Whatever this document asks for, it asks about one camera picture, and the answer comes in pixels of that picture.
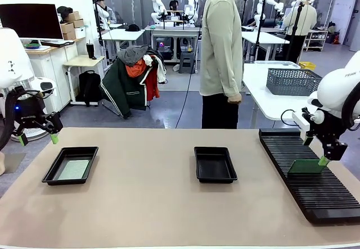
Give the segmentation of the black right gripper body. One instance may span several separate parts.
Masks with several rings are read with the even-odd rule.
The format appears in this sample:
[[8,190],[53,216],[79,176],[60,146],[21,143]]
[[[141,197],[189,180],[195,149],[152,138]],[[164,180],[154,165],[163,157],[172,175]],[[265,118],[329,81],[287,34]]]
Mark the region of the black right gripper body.
[[347,130],[341,118],[332,114],[312,114],[310,131],[322,143],[323,147],[342,146],[340,136]]

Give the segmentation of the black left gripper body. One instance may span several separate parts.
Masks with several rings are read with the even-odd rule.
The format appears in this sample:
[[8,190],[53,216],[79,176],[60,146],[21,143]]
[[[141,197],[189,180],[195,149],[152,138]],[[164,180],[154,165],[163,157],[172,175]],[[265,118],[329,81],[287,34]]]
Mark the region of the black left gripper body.
[[46,123],[42,99],[30,96],[17,100],[15,104],[15,121],[23,127],[42,127]]

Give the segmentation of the person's right hand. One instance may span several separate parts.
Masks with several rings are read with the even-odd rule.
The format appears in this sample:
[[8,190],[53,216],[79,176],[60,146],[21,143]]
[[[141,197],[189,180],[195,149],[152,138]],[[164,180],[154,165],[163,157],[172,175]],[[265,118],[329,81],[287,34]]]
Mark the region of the person's right hand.
[[230,104],[239,105],[242,102],[242,96],[240,93],[237,93],[232,97],[228,97],[227,102]]

